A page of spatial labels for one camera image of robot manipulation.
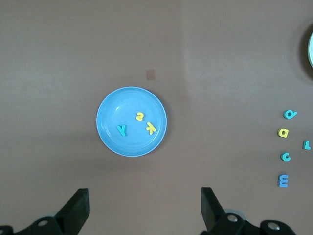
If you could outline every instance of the partially visible plate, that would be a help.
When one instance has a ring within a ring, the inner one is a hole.
[[[102,101],[96,123],[101,140],[110,150],[126,157],[139,157],[161,143],[167,117],[161,101],[150,91],[123,87]]]
[[[309,56],[309,61],[310,61],[310,64],[313,68],[313,33],[310,37],[310,40],[309,40],[309,45],[308,45],[308,56]]]

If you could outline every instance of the plate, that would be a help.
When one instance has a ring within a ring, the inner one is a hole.
[[[97,113],[97,129],[113,152],[139,157],[163,140],[167,117],[161,101],[140,87],[123,87],[110,93]]]
[[[308,56],[309,56],[310,64],[313,68],[313,33],[312,33],[310,40],[309,40]]]

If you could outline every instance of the gray table surface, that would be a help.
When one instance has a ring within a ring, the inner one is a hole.
[[[312,32],[311,0],[1,0],[0,224],[21,230],[89,188],[81,235],[197,235],[210,186],[256,226],[311,235]],[[168,116],[140,158],[111,152],[95,125],[125,86]]]

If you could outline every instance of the blue plate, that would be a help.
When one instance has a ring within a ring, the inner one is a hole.
[[[167,118],[160,100],[140,87],[123,87],[110,93],[97,114],[103,143],[126,157],[150,153],[162,141]]]
[[[313,34],[311,35],[310,40],[309,40],[308,56],[309,56],[310,64],[313,68]]]

